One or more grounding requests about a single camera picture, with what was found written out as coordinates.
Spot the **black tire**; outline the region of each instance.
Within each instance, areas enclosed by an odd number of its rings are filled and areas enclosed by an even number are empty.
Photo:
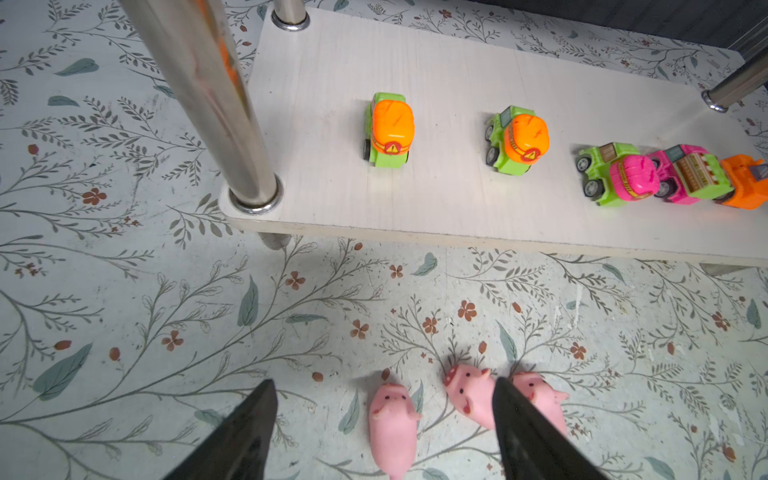
[[[576,170],[578,170],[581,173],[584,173],[589,169],[589,167],[592,166],[592,156],[590,155],[581,155],[579,158],[576,159]]]
[[[499,149],[497,147],[490,147],[485,154],[485,164],[489,167],[493,167],[493,164],[498,160]]]
[[[733,195],[735,195],[735,194],[736,194],[736,191],[735,190],[731,190],[727,194],[720,195],[718,198],[716,198],[714,200],[716,202],[723,203],[723,202],[726,202],[726,201],[730,200],[731,198],[733,198]]]
[[[590,180],[584,185],[584,195],[588,198],[600,198],[605,193],[602,180]]]
[[[659,184],[659,191],[654,194],[654,197],[668,198],[675,195],[677,192],[677,184],[674,180],[663,180]]]

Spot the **floral patterned floor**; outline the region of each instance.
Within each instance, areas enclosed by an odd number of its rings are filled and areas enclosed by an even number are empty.
[[[712,86],[732,51],[462,0],[308,5]],[[266,4],[227,14],[247,71]],[[160,478],[265,377],[269,478],[381,476],[366,400],[424,415],[407,478],[501,478],[454,362],[535,370],[609,478],[768,478],[768,271],[228,227],[218,169],[117,2],[0,3],[4,478]],[[732,115],[768,151],[768,94]]]

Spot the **pig's body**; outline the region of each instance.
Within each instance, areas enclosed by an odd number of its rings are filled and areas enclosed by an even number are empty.
[[[490,369],[457,364],[445,377],[445,391],[456,411],[489,430],[496,428],[492,404],[495,387]]]
[[[376,391],[368,414],[371,451],[390,480],[400,480],[413,465],[416,423],[421,418],[404,386],[385,383]]]
[[[560,402],[567,400],[570,395],[553,389],[538,373],[518,373],[510,380],[560,433],[568,434]]]

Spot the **silver metal tube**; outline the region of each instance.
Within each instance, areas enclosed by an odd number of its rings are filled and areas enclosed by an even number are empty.
[[[725,112],[767,81],[768,48],[764,48],[715,88],[701,92],[701,97],[713,110]]]
[[[304,0],[275,0],[274,14],[288,25],[298,25],[307,19]]]
[[[262,213],[277,178],[240,74],[220,0],[121,0],[235,198]]]

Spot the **toy car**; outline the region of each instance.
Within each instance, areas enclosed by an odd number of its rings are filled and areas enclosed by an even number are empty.
[[[488,121],[491,147],[485,163],[507,175],[522,175],[549,150],[547,124],[533,110],[507,107]]]
[[[657,165],[661,182],[655,196],[667,202],[691,205],[733,191],[717,158],[702,147],[676,145],[648,156]]]
[[[715,201],[729,207],[754,210],[768,200],[768,164],[747,155],[736,155],[720,162],[733,184],[733,190]]]
[[[368,138],[362,157],[377,167],[400,168],[408,161],[414,130],[413,111],[405,97],[384,92],[373,95],[366,109]]]
[[[606,207],[643,200],[659,190],[653,161],[630,144],[607,144],[580,151],[576,170],[587,175],[584,195]]]

